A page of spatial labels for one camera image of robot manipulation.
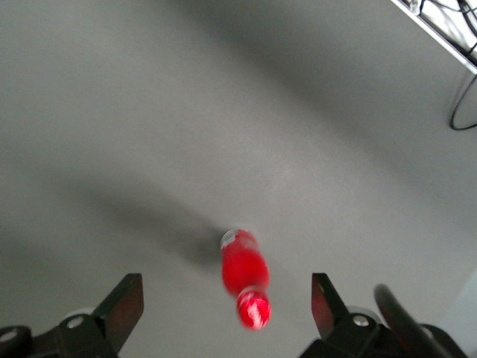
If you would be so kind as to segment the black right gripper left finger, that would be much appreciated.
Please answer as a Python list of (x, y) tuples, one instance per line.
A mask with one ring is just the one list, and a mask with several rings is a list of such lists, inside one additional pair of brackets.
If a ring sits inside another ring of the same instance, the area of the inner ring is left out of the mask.
[(126, 274), (91, 312), (33, 336), (24, 325), (1, 329), (2, 357), (118, 357), (144, 311), (142, 276)]

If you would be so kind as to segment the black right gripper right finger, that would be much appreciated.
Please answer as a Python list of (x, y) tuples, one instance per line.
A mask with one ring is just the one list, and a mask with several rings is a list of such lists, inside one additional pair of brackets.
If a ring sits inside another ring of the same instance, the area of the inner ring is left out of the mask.
[(325, 273), (312, 275), (311, 310), (320, 337), (302, 357), (465, 357), (439, 327), (419, 324), (383, 284), (374, 298), (384, 319), (353, 313)]

